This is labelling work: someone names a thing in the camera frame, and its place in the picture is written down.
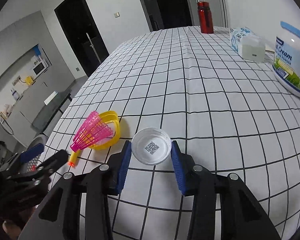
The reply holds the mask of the person's left hand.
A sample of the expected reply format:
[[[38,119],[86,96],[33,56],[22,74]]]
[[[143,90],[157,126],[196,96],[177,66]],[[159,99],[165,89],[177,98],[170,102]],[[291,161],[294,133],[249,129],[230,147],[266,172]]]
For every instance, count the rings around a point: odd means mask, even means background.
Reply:
[[[7,235],[10,237],[12,240],[18,240],[19,235],[21,234],[21,229],[15,225],[11,221],[4,221],[2,224],[3,230],[7,233]]]

